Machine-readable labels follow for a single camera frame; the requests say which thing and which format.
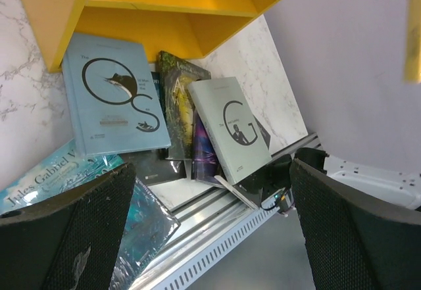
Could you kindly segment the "light blue O S book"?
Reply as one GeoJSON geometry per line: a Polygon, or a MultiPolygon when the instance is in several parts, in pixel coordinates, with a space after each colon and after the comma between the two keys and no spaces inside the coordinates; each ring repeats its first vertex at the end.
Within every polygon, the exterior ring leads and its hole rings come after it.
{"type": "Polygon", "coordinates": [[[75,33],[62,61],[77,151],[84,156],[171,145],[140,43],[75,33]]]}

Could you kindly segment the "teal Jules Verne book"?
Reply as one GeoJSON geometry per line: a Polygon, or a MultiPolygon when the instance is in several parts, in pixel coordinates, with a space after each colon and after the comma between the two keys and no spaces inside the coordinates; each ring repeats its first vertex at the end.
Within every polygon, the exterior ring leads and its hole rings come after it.
{"type": "Polygon", "coordinates": [[[179,227],[133,162],[69,141],[1,190],[1,288],[128,289],[179,227]]]}

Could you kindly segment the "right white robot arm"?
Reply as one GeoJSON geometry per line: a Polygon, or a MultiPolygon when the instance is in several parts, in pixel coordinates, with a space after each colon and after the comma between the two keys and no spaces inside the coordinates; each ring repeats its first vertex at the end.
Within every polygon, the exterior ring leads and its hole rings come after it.
{"type": "Polygon", "coordinates": [[[412,210],[420,210],[420,174],[406,174],[362,164],[329,155],[322,149],[302,147],[295,158],[323,174],[383,201],[412,210]]]}

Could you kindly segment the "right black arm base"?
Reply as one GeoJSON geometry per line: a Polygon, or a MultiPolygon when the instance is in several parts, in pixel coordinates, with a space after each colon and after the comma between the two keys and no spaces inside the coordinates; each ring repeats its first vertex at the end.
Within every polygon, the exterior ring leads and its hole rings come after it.
{"type": "Polygon", "coordinates": [[[265,211],[278,208],[280,214],[287,212],[292,204],[291,163],[291,155],[283,155],[246,177],[236,187],[248,201],[265,211]]]}

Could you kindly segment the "grey G book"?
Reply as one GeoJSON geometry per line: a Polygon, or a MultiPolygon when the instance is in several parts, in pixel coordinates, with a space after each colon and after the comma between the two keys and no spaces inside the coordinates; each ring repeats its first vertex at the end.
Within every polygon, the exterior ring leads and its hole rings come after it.
{"type": "Polygon", "coordinates": [[[271,161],[235,77],[199,80],[187,88],[229,184],[239,183],[271,161]]]}

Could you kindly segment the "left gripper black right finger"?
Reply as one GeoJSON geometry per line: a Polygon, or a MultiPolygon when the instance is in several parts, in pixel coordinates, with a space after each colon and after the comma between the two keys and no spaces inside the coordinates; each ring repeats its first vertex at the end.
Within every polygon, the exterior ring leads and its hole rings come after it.
{"type": "Polygon", "coordinates": [[[420,212],[295,159],[293,198],[317,289],[419,289],[420,212]]]}

